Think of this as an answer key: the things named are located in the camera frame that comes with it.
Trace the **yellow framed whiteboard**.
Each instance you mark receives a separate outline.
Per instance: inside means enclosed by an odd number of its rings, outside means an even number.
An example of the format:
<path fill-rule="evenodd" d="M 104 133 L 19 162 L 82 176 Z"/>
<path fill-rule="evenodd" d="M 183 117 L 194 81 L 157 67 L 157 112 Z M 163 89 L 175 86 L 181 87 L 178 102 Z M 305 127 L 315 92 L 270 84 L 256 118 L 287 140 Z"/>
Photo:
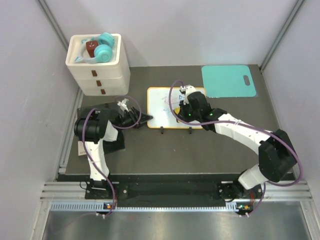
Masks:
<path fill-rule="evenodd" d="M 151 129 L 201 129 L 201 126 L 191 126 L 181 122 L 171 113 L 169 107 L 170 87 L 150 87 L 147 90 L 147 114 L 153 119 L 147 122 Z"/>

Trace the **white drawer storage box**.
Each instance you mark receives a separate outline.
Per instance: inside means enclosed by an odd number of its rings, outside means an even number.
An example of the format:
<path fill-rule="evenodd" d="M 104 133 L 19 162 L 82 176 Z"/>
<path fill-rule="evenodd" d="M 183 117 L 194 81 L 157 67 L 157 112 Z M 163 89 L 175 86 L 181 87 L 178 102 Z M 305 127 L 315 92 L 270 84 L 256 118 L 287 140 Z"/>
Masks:
<path fill-rule="evenodd" d="M 105 63 L 74 63 L 82 42 L 100 34 L 76 34 L 70 38 L 65 64 L 86 96 L 116 96 L 129 92 L 131 71 L 119 33 L 110 33 L 115 40 L 113 55 Z M 83 57 L 90 58 L 87 50 Z"/>

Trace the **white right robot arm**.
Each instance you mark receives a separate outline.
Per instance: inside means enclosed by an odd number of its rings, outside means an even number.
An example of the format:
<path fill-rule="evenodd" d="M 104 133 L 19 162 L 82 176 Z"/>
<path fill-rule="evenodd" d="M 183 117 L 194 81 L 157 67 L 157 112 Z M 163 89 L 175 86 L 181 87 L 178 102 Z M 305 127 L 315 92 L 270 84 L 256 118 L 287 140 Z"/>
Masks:
<path fill-rule="evenodd" d="M 245 198 L 252 188 L 265 182 L 278 183 L 297 164 L 297 155 L 285 131 L 259 130 L 225 110 L 212 108 L 205 95 L 191 85 L 179 91 L 184 98 L 175 115 L 181 122 L 229 137 L 257 154 L 258 163 L 241 173 L 233 185 L 237 197 Z"/>

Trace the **yellow bone shaped eraser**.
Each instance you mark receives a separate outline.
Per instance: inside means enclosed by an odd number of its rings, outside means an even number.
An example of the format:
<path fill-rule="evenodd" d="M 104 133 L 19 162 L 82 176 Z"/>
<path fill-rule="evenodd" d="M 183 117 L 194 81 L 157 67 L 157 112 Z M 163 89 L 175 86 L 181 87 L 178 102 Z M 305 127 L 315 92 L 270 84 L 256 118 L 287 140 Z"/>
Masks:
<path fill-rule="evenodd" d="M 179 112 L 180 112 L 180 108 L 179 108 L 179 107 L 175 108 L 175 109 L 174 109 L 174 112 L 175 112 L 176 115 L 178 115 Z"/>

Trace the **teal cutting board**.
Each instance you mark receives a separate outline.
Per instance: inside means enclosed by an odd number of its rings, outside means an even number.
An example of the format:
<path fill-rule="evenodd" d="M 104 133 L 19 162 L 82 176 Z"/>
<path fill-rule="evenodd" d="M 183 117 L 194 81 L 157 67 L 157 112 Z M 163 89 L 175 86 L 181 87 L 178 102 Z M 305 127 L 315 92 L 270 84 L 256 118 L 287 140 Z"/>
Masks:
<path fill-rule="evenodd" d="M 209 98 L 250 98 L 257 94 L 247 65 L 205 65 L 201 74 Z"/>

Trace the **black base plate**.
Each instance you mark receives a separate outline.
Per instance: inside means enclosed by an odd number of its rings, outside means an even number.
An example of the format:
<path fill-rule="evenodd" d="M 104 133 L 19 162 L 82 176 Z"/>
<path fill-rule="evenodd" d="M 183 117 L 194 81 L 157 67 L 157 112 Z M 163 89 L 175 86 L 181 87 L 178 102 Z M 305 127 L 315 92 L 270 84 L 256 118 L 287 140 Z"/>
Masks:
<path fill-rule="evenodd" d="M 87 185 L 87 200 L 115 200 L 117 207 L 222 207 L 236 199 L 252 207 L 262 196 L 261 186 L 241 189 L 232 182 L 213 180 L 143 181 L 115 183 L 114 190 Z"/>

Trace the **brown cube toy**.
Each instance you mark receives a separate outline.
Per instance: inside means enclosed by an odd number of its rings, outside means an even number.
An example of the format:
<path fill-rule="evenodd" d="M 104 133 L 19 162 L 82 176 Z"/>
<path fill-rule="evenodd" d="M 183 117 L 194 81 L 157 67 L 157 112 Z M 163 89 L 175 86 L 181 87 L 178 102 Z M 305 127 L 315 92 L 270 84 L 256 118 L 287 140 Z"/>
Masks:
<path fill-rule="evenodd" d="M 91 58 L 94 58 L 95 57 L 95 49 L 99 46 L 98 44 L 98 41 L 97 40 L 90 40 L 90 41 L 87 41 L 85 43 L 85 47 L 86 47 L 86 50 L 88 52 L 88 55 L 91 57 Z"/>

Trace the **teal headphones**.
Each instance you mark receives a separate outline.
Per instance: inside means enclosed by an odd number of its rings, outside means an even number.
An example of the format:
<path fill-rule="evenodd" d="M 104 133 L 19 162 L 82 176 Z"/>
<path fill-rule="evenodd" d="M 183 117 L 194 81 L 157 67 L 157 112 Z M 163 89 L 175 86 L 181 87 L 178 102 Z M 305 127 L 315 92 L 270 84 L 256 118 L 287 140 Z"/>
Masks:
<path fill-rule="evenodd" d="M 85 50 L 87 49 L 87 44 L 91 42 L 97 42 L 97 46 L 93 49 L 93 57 L 84 58 Z M 113 57 L 113 47 L 115 45 L 114 37 L 107 32 L 100 34 L 97 37 L 92 37 L 83 41 L 79 49 L 78 55 L 74 60 L 74 63 L 87 63 L 87 64 L 98 64 L 107 63 Z"/>

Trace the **black mat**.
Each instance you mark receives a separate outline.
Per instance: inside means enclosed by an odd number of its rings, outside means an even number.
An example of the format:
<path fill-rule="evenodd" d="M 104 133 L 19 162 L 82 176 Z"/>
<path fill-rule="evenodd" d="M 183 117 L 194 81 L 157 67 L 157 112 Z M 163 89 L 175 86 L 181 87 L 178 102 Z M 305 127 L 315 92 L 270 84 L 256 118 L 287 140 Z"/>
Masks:
<path fill-rule="evenodd" d="M 124 135 L 114 128 L 119 119 L 119 108 L 115 102 L 82 107 L 77 110 L 74 135 L 85 143 L 101 143 L 105 154 L 125 148 Z"/>

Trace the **white paper label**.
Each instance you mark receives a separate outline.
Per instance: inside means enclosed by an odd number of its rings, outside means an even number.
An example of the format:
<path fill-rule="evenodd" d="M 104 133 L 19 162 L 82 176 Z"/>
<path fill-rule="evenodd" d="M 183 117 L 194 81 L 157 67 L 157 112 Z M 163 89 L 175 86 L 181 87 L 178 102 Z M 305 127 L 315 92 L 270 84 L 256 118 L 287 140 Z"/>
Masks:
<path fill-rule="evenodd" d="M 84 148 L 84 145 L 81 141 L 78 141 L 77 142 L 77 149 L 78 149 L 78 156 L 86 156 L 86 151 L 85 151 L 85 148 Z"/>

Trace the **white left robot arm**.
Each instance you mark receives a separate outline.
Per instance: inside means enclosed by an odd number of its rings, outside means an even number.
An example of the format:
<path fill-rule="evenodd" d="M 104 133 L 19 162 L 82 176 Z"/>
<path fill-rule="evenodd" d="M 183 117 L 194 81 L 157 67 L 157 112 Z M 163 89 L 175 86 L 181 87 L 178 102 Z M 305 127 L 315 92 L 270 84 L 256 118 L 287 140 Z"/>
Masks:
<path fill-rule="evenodd" d="M 110 108 L 85 108 L 74 124 L 74 135 L 83 143 L 90 167 L 90 179 L 99 181 L 96 192 L 102 198 L 109 198 L 114 191 L 106 178 L 110 174 L 105 154 L 125 148 L 122 130 L 140 128 L 154 117 L 141 113 L 135 107 L 120 114 Z"/>

